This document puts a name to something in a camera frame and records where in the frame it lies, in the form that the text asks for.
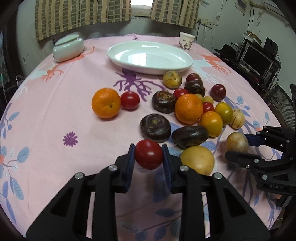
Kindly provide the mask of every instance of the white wall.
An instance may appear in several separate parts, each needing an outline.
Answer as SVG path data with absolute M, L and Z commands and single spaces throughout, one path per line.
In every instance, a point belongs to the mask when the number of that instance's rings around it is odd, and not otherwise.
M 173 37 L 179 36 L 180 31 L 196 35 L 196 30 L 152 21 L 149 18 L 133 17 L 130 22 L 99 23 L 84 26 L 37 42 L 35 34 L 35 2 L 36 0 L 25 0 L 19 6 L 17 14 L 17 47 L 25 76 L 31 73 L 44 58 L 51 54 L 53 40 L 56 41 L 62 36 L 74 31 L 81 32 L 84 39 L 131 33 Z M 210 2 L 211 5 L 205 8 L 200 1 L 200 16 L 204 17 L 208 15 L 208 18 L 212 18 L 218 15 L 221 10 L 222 0 L 207 0 L 207 2 Z M 239 42 L 243 38 L 243 33 L 247 29 L 250 9 L 243 16 L 234 5 L 235 0 L 224 0 L 219 24 L 213 27 L 214 49 L 220 49 L 224 44 L 230 44 L 231 42 Z M 197 43 L 203 45 L 204 41 L 204 47 L 211 51 L 213 44 L 211 31 L 209 28 L 205 30 L 203 26 L 200 26 Z
M 282 68 L 278 74 L 278 84 L 291 97 L 290 84 L 296 84 L 295 63 L 296 63 L 296 35 L 290 25 L 264 11 L 260 24 L 257 25 L 257 18 L 262 9 L 254 9 L 254 21 L 250 23 L 249 29 L 256 34 L 264 46 L 266 37 L 277 43 Z

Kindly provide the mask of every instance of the tablecloth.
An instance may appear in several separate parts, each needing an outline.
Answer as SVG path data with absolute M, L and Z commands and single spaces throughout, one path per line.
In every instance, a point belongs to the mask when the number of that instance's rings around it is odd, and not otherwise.
M 143 139 L 139 123 L 144 116 L 157 113 L 151 98 L 156 91 L 165 89 L 162 76 L 119 68 L 107 57 L 112 45 L 139 40 L 178 46 L 178 38 L 135 34 L 85 40 L 84 52 L 72 60 L 56 63 L 52 55 L 48 56 L 7 105 L 0 122 L 0 204 L 23 235 L 75 173 L 98 173 L 126 154 L 130 143 Z M 188 53 L 194 63 L 182 73 L 183 80 L 189 73 L 200 74 L 206 95 L 214 84 L 223 84 L 224 101 L 232 108 L 240 108 L 245 115 L 240 132 L 254 134 L 263 126 L 280 126 L 248 82 L 218 57 L 198 44 L 193 44 Z M 113 88 L 119 94 L 137 92 L 140 106 L 135 111 L 121 109 L 111 120 L 98 118 L 91 100 L 103 87 Z M 164 115 L 172 131 L 183 126 L 174 113 Z M 235 168 L 225 161 L 225 140 L 232 132 L 227 126 L 218 138 L 208 139 L 202 145 L 214 154 L 213 172 L 221 172 L 270 228 L 281 209 L 275 206 L 274 195 L 256 189 L 249 170 Z M 181 150 L 171 139 L 166 143 L 171 154 L 180 155 Z M 250 153 L 260 154 L 266 160 L 281 155 L 265 146 L 250 148 Z M 148 171 L 136 163 L 129 192 L 116 195 L 119 240 L 177 239 L 181 203 L 181 194 L 170 195 L 162 166 Z M 204 216 L 208 237 L 206 203 Z

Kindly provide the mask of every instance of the monitor screen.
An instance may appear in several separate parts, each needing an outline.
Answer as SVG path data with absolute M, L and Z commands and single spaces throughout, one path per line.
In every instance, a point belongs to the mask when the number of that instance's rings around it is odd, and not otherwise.
M 247 48 L 242 60 L 262 76 L 264 76 L 266 69 L 272 64 L 268 58 L 251 46 Z

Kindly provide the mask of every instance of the white plate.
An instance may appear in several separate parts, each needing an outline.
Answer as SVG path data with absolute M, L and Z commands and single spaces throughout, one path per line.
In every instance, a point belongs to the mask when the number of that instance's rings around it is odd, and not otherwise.
M 109 48 L 108 57 L 116 65 L 143 74 L 182 72 L 193 64 L 184 50 L 156 42 L 129 41 Z

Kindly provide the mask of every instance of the silver bolt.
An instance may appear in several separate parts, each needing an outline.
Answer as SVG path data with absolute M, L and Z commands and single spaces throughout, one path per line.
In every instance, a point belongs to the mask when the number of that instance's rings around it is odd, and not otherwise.
M 82 172 L 78 172 L 78 173 L 75 174 L 75 178 L 76 178 L 77 180 L 79 180 L 79 179 L 81 179 L 81 178 L 83 178 L 83 177 L 84 177 L 84 174 L 83 174 Z
M 118 169 L 118 167 L 116 165 L 111 165 L 111 166 L 108 167 L 108 169 L 109 169 L 109 171 L 114 172 L 114 171 L 116 171 Z
M 218 180 L 220 180 L 220 179 L 222 179 L 222 174 L 221 173 L 219 173 L 219 172 L 216 172 L 216 173 L 214 173 L 214 178 L 216 178 L 216 179 L 218 179 Z
M 185 166 L 185 165 L 182 165 L 182 166 L 180 166 L 180 170 L 181 170 L 182 172 L 186 172 L 186 171 L 189 170 L 189 167 L 188 167 L 188 166 Z

